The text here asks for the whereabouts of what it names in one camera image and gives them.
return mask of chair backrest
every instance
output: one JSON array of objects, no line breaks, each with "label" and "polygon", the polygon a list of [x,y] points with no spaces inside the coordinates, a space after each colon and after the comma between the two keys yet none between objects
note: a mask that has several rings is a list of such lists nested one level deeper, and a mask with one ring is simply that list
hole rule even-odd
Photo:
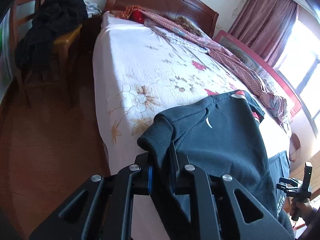
[{"label": "chair backrest", "polygon": [[[17,6],[35,1],[35,10],[34,13],[27,15],[23,18],[17,19]],[[40,6],[41,0],[15,0],[11,9],[10,9],[10,18],[9,18],[9,26],[10,26],[10,48],[11,51],[14,52],[19,38],[18,38],[18,27],[25,24],[29,20],[33,19],[35,13],[37,12]]]}]

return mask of person's hand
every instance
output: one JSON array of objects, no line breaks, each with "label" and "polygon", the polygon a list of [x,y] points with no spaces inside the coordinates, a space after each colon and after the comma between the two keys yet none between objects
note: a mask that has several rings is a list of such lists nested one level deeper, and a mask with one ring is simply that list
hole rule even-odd
[{"label": "person's hand", "polygon": [[290,216],[294,214],[294,210],[296,207],[299,208],[298,215],[302,218],[307,217],[312,211],[312,206],[310,205],[310,200],[308,198],[306,198],[302,202],[297,201],[296,198],[292,199]]}]

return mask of chair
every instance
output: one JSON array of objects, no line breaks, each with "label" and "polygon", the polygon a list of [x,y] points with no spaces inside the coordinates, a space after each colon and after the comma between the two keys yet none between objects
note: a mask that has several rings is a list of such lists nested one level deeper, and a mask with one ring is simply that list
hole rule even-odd
[{"label": "chair", "polygon": [[[17,6],[35,1],[35,13],[40,6],[40,0],[15,0],[10,10],[10,50],[14,55],[15,48],[18,44],[18,27],[25,24],[29,20],[33,19],[35,13],[25,16],[21,19],[16,18]],[[59,61],[59,78],[54,79],[53,74],[46,76],[44,79],[43,73],[33,73],[32,70],[21,71],[18,68],[15,70],[15,74],[19,84],[19,91],[26,103],[30,107],[30,101],[28,97],[28,90],[36,87],[60,87],[63,93],[63,97],[69,107],[71,107],[71,96],[68,85],[68,76],[72,70],[73,62],[76,58],[75,53],[69,56],[70,47],[75,47],[80,35],[80,29],[82,25],[79,25],[74,31],[66,33],[57,38],[53,43],[52,55],[58,56]]]}]

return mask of sweatshirt sleeve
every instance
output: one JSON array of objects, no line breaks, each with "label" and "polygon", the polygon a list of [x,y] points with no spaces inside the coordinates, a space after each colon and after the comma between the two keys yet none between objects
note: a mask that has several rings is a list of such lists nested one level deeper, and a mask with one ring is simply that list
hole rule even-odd
[{"label": "sweatshirt sleeve", "polygon": [[318,211],[314,209],[304,221],[308,227],[298,240],[318,240],[320,236],[320,208]]}]

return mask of chair leg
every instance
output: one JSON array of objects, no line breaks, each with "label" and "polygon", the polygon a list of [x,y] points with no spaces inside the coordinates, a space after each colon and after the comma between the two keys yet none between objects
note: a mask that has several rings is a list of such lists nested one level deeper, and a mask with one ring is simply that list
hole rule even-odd
[{"label": "chair leg", "polygon": [[59,46],[59,68],[60,68],[60,84],[63,97],[68,107],[72,107],[71,95],[68,85],[68,58],[69,58],[69,47],[67,45]]},{"label": "chair leg", "polygon": [[28,94],[27,94],[27,90],[22,82],[22,76],[21,76],[21,71],[20,70],[17,70],[16,72],[16,77],[17,77],[17,80],[18,80],[18,85],[19,85],[19,94],[20,94],[20,97],[22,98],[22,100],[24,101],[24,103],[29,107],[30,107],[30,101],[29,101],[29,97],[28,97]]}]

